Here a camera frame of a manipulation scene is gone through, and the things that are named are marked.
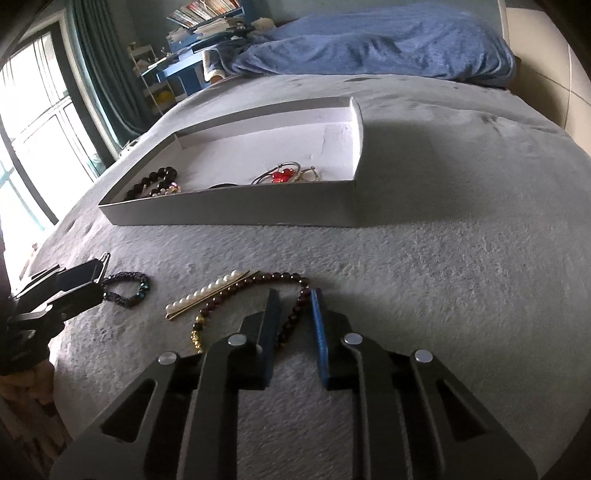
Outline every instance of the cardboard tray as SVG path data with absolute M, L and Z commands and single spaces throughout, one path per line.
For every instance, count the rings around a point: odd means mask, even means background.
M 355 226 L 362 149 L 363 121 L 353 98 L 253 108 L 165 138 L 123 175 L 99 208 L 113 225 Z M 321 181 L 250 185 L 288 161 L 315 166 Z M 167 166 L 178 171 L 182 193 L 124 201 L 135 183 Z M 221 183 L 238 186 L 209 189 Z

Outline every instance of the metal screw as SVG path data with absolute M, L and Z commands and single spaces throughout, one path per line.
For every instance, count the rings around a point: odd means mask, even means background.
M 174 352 L 164 352 L 158 357 L 160 365 L 172 365 L 178 359 L 178 355 Z
M 234 335 L 230 336 L 230 338 L 228 338 L 228 343 L 232 346 L 241 346 L 246 343 L 246 340 L 246 335 L 243 335 L 242 333 L 235 333 Z
M 359 345 L 363 342 L 363 337 L 358 333 L 348 333 L 343 340 L 347 345 Z
M 427 364 L 433 360 L 433 354 L 429 350 L 417 350 L 414 357 L 421 364 Z

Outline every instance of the hand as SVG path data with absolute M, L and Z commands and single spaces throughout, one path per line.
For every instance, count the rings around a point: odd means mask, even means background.
M 26 372 L 0 377 L 0 395 L 7 400 L 23 403 L 29 398 L 41 405 L 53 401 L 54 367 L 49 360 L 43 360 Z

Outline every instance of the gray fuzzy blanket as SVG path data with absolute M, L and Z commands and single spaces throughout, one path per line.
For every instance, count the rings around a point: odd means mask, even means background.
M 96 207 L 176 129 L 335 95 L 355 97 L 365 121 L 362 228 L 112 226 Z M 111 272 L 153 279 L 137 308 L 104 303 L 68 322 L 53 343 L 57 407 L 78 435 L 159 353 L 191 354 L 194 315 L 168 322 L 166 304 L 236 268 L 296 271 L 383 347 L 433 351 L 542 474 L 591 406 L 590 191 L 589 157 L 506 91 L 393 75 L 221 82 L 170 111 L 41 248 L 33 271 L 109 251 Z M 258 287 L 225 304 L 206 346 L 265 298 Z M 302 324 L 271 388 L 241 395 L 241 479 L 350 478 L 350 398 L 320 387 L 312 338 Z

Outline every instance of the window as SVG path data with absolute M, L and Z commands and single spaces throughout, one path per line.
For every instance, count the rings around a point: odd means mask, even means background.
M 0 142 L 0 221 L 13 286 L 33 245 L 43 241 L 52 224 L 105 171 L 97 151 L 98 132 L 89 132 L 80 116 L 88 116 L 81 98 L 58 24 L 25 43 L 0 71 L 5 130 Z

